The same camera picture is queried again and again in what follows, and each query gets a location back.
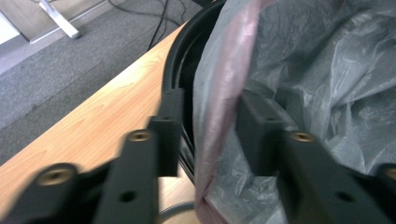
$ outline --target floor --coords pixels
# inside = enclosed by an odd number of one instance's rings
[[[126,0],[119,6],[161,14],[163,2]],[[191,0],[169,0],[167,16],[183,23],[200,9]],[[17,36],[0,45],[0,165],[147,51],[159,18],[111,5],[102,10],[91,21],[77,21],[80,39],[59,31],[35,44]],[[176,28],[163,22],[159,34]]]

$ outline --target wooden table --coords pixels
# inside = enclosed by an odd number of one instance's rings
[[[90,171],[117,156],[126,133],[146,127],[156,113],[165,59],[179,30],[0,167],[0,217],[37,171],[57,162],[73,162],[82,172]],[[193,184],[179,172],[179,178],[160,178],[161,210],[193,200]],[[166,223],[198,220],[191,211]]]

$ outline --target trash bag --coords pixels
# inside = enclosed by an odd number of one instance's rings
[[[196,212],[284,223],[274,177],[254,176],[234,130],[243,90],[279,104],[340,163],[396,162],[396,1],[228,0],[195,73]]]

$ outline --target wooden surface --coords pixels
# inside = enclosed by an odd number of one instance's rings
[[[0,217],[37,171],[57,162],[73,162],[81,171],[90,171],[118,154],[126,133],[146,126],[156,113],[164,61],[178,31],[0,167]],[[193,185],[181,174],[160,179],[161,209],[193,200]],[[190,212],[166,223],[198,221]]]
[[[68,20],[105,0],[57,0],[51,4]],[[0,10],[28,39],[48,34],[58,26],[50,16],[32,0],[0,0]]]

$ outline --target gray carpet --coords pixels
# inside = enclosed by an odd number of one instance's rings
[[[201,9],[191,0],[180,1],[187,9],[184,21]],[[167,15],[182,23],[180,1],[169,0]],[[163,10],[157,0],[126,0],[120,6]],[[0,164],[142,56],[158,22],[113,8],[79,27],[82,38],[65,36],[0,74]],[[176,28],[168,22],[164,36]]]

